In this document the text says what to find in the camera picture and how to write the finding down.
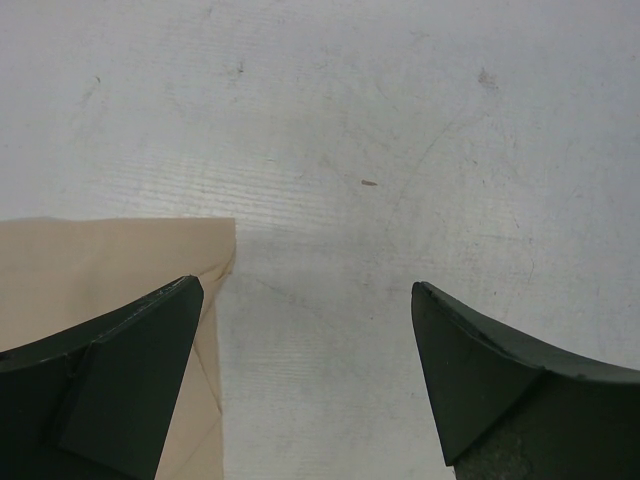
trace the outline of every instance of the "scratched white surface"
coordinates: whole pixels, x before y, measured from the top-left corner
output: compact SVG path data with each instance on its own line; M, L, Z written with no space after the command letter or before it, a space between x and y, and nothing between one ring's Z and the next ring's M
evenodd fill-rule
M452 478L414 280L640 367L639 23L635 0L4 0L0 216L235 216L227 478Z

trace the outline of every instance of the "small dark speck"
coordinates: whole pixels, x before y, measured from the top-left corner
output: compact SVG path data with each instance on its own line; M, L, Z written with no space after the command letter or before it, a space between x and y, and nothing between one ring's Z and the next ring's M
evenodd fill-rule
M488 90L497 90L496 76L487 72L484 67L478 74L478 83Z

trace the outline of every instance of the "scratch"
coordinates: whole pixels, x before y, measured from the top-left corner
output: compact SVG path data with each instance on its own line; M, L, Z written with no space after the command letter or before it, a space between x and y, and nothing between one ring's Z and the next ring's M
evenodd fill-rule
M438 133L438 135L436 135L436 137L429 144L429 146L427 146L426 150L424 151L424 153L422 154L420 159L414 165L413 169L411 170L411 174L409 175L409 178L407 179L406 182L404 182L404 185L402 186L402 189L400 190L400 196L398 197L398 200L396 200L396 203L393 205L393 209L391 210L391 215L389 216L389 220L387 221L387 226L384 229L385 232L389 231L389 228L391 227L391 222L392 222L393 218L396 216L396 214L398 213L398 207L400 206L400 202L402 202L402 200L404 199L404 196L407 193L407 188L409 188L409 185L411 185L411 181L415 177L416 173L418 172L418 170L420 169L420 167L422 166L424 161L429 156L429 153L431 152L433 147L436 145L436 143L438 143L438 140L440 140L442 138L442 136L445 133L447 133L447 131L455 123L455 121L458 119L458 117L460 116L461 113L462 113L462 110L460 110L451 119L451 121L444 126L444 128L440 131L440 133Z
M533 275L533 271L536 269L536 262L531 258L531 271L529 272L529 278L527 279L527 285L531 283L531 276Z
M380 88L380 85L378 85L378 82L374 81L373 84L376 86L376 90L378 90L380 95L382 95L385 99L389 100L389 97L387 97L387 95L382 91L382 89Z

